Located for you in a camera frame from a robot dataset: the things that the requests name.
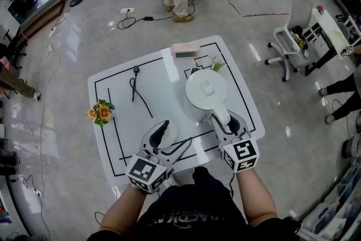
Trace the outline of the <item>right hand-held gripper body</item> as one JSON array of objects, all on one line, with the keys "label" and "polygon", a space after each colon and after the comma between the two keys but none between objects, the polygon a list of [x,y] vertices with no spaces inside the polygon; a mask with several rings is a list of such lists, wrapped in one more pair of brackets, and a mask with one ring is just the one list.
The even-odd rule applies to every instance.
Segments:
[{"label": "right hand-held gripper body", "polygon": [[259,159],[257,142],[249,132],[236,136],[229,133],[218,133],[218,148],[221,159],[231,168],[233,173],[254,168]]}]

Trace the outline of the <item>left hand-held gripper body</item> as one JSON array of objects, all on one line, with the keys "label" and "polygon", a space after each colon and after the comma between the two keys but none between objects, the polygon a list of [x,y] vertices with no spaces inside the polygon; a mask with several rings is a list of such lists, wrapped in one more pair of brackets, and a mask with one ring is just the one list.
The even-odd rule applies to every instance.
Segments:
[{"label": "left hand-held gripper body", "polygon": [[131,157],[125,174],[132,185],[152,194],[171,176],[173,171],[174,168],[170,162],[161,160],[160,157],[141,148]]}]

